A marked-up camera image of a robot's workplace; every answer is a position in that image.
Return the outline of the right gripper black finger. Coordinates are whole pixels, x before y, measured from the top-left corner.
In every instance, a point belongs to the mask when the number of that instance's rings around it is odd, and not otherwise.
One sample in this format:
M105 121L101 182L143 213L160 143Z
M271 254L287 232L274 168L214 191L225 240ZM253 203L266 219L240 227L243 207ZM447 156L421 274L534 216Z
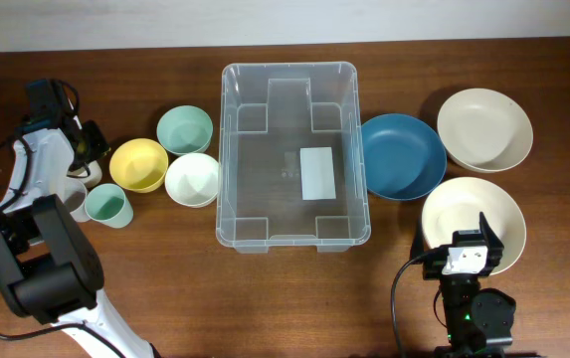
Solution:
M421 255L427 249L427 245L424 241L422 221L418 220L415 228L415 235L412 241L409 258L413 259Z
M483 271L494 271L503 257L504 244L490 227L484 212L479 213L479 230L487 246L486 262Z

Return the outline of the grey white cup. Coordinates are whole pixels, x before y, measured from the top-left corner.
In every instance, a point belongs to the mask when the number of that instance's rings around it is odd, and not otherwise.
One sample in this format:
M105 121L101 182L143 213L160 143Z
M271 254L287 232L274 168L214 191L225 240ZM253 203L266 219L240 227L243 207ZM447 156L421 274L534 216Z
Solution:
M78 223L84 223L91 219L85 209L87 194L88 190L81 180L74 178L66 179L64 205L72 218Z

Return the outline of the mint green cup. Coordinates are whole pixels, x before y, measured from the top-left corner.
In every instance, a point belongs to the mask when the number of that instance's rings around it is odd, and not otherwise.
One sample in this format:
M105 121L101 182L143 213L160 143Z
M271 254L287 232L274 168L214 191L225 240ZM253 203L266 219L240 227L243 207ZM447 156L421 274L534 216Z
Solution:
M94 187L85 201L87 215L111 228L121 229L133 219L133 209L124 191L115 184Z

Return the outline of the mint green small bowl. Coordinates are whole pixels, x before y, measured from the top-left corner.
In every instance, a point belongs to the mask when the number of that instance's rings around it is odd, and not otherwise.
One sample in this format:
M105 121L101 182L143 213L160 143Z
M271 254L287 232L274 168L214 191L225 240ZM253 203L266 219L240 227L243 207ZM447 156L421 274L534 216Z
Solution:
M159 143L177 156L205 152L211 143L213 131L209 114L193 105L169 109L161 116L156 127Z

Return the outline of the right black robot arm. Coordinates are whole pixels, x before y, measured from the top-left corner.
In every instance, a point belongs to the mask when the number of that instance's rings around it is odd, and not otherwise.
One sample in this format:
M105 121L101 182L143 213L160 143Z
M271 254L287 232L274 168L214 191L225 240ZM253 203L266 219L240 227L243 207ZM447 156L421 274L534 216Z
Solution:
M436 348L436 357L502 357L513 341L516 301L479 283L500 264L504 244L483 213L478 224L453 232L449 244L429 250L419 244L410 253L423 279L439 282L449 344Z

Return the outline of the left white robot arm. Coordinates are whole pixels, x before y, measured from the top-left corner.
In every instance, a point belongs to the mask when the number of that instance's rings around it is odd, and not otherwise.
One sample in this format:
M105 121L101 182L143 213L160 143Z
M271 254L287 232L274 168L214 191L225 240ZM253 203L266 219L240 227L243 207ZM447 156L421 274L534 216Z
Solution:
M15 164L0 203L0 293L42 329L4 334L21 341L62 331L92 357L155 357L103 289L99 257L62 196L70 166L93 151L81 127L24 124L9 138Z

